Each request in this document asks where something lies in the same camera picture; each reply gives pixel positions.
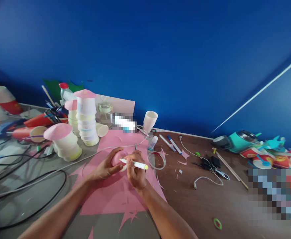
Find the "white cable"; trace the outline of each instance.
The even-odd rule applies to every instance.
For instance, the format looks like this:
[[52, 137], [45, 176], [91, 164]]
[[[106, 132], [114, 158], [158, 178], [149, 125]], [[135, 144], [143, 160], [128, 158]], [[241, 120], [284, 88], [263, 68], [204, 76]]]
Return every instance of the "white cable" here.
[[[151, 154], [153, 154], [153, 153], [157, 153], [157, 154], [159, 154], [159, 155], [161, 156], [161, 158], [163, 159], [163, 167], [161, 167], [161, 168], [156, 168], [156, 167], [154, 167], [154, 166], [151, 164], [151, 162], [150, 162], [150, 160], [149, 160], [149, 156], [150, 156]], [[156, 170], [162, 170], [162, 169], [164, 169], [164, 167], [165, 167], [165, 165], [166, 165], [165, 155], [161, 154], [160, 152], [156, 152], [156, 151], [153, 151], [153, 152], [149, 153], [149, 155], [148, 155], [148, 161], [149, 161], [149, 164], [151, 165], [151, 167], [154, 168], [154, 169], [156, 169]]]
[[194, 181], [194, 183], [193, 183], [193, 186], [194, 186], [195, 190], [196, 190], [196, 182], [197, 182], [199, 179], [201, 179], [201, 178], [206, 178], [206, 179], [212, 181], [213, 183], [215, 183], [215, 184], [217, 184], [217, 185], [219, 185], [219, 186], [223, 186], [223, 185], [224, 185], [223, 181], [219, 178], [219, 176], [217, 176], [216, 173], [214, 173], [214, 174], [216, 175], [216, 177], [218, 177], [219, 181], [221, 181], [222, 184], [218, 184], [218, 183], [214, 182], [213, 180], [211, 180], [211, 179], [208, 178], [208, 177], [199, 177], [199, 178], [197, 178], [197, 179]]
[[[137, 146], [140, 145], [140, 144], [142, 144], [142, 143], [147, 139], [147, 137], [148, 137], [148, 136], [146, 136], [145, 139], [141, 141], [141, 143], [137, 144]], [[125, 148], [125, 147], [135, 147], [135, 144], [134, 144], [134, 145], [128, 145], [128, 146], [122, 146], [122, 148]], [[33, 186], [33, 185], [35, 185], [35, 184], [37, 184], [37, 183], [40, 183], [41, 181], [43, 181], [43, 180], [46, 179], [47, 177], [51, 176], [52, 174], [57, 173], [57, 172], [59, 172], [60, 170], [63, 170], [63, 169], [65, 169], [65, 168], [68, 168], [68, 167], [70, 167], [70, 166], [72, 166], [72, 165], [75, 165], [75, 164], [77, 164], [77, 163], [80, 163], [80, 162], [82, 162], [83, 160], [86, 160], [86, 159], [88, 159], [88, 158], [90, 158], [90, 157], [93, 157], [93, 156], [95, 156], [96, 154], [100, 153], [101, 151], [103, 151], [103, 150], [105, 150], [105, 149], [109, 149], [109, 148], [117, 148], [117, 147], [107, 147], [107, 148], [101, 149], [101, 150], [98, 151], [97, 153], [95, 153], [95, 154], [93, 154], [93, 155], [90, 155], [90, 156], [88, 156], [88, 157], [85, 157], [85, 158], [79, 160], [78, 162], [75, 162], [75, 163], [69, 164], [69, 165], [67, 165], [67, 166], [65, 166], [65, 167], [62, 167], [62, 168], [60, 168], [60, 169], [58, 169], [58, 170], [56, 170], [56, 171], [54, 171], [54, 172], [48, 174], [47, 176], [43, 177], [42, 179], [40, 179], [40, 180], [38, 180], [38, 181], [36, 181], [36, 182], [34, 182], [34, 183], [28, 184], [28, 185], [26, 185], [26, 186], [24, 186], [24, 187], [22, 187], [22, 188], [19, 188], [19, 189], [15, 189], [15, 190], [12, 190], [12, 191], [8, 191], [8, 192], [5, 192], [5, 193], [1, 193], [0, 196], [4, 196], [4, 195], [10, 194], [10, 193], [18, 192], [18, 191], [21, 191], [21, 190], [23, 190], [23, 189], [25, 189], [25, 188], [31, 187], [31, 186]]]
[[182, 144], [182, 146], [183, 146], [183, 148], [185, 148], [188, 152], [190, 152], [184, 145], [183, 145], [183, 143], [182, 143], [182, 136], [180, 136], [180, 141], [181, 141], [181, 144]]

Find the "marker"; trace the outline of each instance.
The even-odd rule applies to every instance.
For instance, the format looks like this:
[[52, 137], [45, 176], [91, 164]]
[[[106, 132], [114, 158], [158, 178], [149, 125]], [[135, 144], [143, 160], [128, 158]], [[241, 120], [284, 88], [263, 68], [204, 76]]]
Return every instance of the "marker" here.
[[[120, 159], [120, 161], [123, 163], [126, 163], [125, 159]], [[140, 169], [145, 169], [145, 170], [149, 169], [149, 166], [147, 166], [146, 164], [143, 164], [143, 163], [133, 161], [133, 165], [137, 168], [140, 168]]]
[[166, 144], [175, 152], [176, 150], [175, 150], [175, 148], [173, 147], [173, 146], [171, 146], [170, 144], [169, 144], [169, 142], [162, 136], [162, 135], [159, 135], [160, 136], [160, 138], [161, 139], [163, 139], [163, 141], [164, 142], [166, 142]]
[[169, 140], [171, 141], [171, 143], [174, 145], [174, 147], [176, 148], [176, 150], [178, 151], [178, 153], [179, 153], [180, 155], [182, 155], [182, 152], [181, 152], [180, 149], [176, 146], [176, 144], [175, 144], [174, 141], [171, 139], [171, 137], [168, 136], [168, 138], [169, 138]]

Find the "glue bottle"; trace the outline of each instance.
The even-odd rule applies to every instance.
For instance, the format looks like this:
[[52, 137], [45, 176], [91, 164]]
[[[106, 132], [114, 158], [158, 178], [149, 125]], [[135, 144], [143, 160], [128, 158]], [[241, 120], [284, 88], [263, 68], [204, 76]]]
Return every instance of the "glue bottle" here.
[[149, 150], [153, 150], [153, 148], [154, 148], [154, 146], [155, 146], [155, 144], [156, 144], [157, 141], [158, 141], [158, 137], [157, 136], [154, 136], [153, 139], [152, 139], [152, 141], [151, 141], [151, 143], [150, 143], [150, 145], [149, 145], [149, 147], [148, 147], [148, 149]]

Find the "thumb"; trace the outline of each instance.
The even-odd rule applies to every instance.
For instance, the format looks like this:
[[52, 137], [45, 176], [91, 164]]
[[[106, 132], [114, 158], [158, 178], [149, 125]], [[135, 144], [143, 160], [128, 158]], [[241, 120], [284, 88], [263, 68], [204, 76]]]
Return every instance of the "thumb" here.
[[117, 172], [119, 172], [121, 169], [123, 168], [123, 165], [116, 165], [112, 168], [109, 168], [109, 173], [111, 175], [116, 174]]

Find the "wooden stick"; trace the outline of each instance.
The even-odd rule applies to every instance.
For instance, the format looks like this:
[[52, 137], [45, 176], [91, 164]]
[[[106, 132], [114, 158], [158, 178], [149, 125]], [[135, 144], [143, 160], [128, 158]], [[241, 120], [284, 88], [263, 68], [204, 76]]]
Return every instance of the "wooden stick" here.
[[43, 91], [46, 93], [46, 95], [48, 96], [48, 98], [49, 98], [50, 102], [52, 103], [52, 105], [53, 105], [54, 107], [56, 107], [56, 105], [55, 105], [55, 103], [53, 102], [52, 98], [51, 98], [50, 95], [48, 94], [48, 91], [46, 90], [46, 88], [45, 88], [43, 85], [42, 85], [41, 87], [42, 87]]
[[248, 186], [244, 183], [244, 181], [237, 175], [237, 173], [231, 168], [231, 166], [229, 166], [229, 164], [222, 158], [222, 156], [216, 151], [217, 156], [219, 157], [219, 159], [223, 162], [223, 164], [225, 164], [225, 166], [228, 168], [229, 171], [231, 171], [231, 173], [234, 175], [234, 177], [240, 181], [244, 187], [249, 190]]

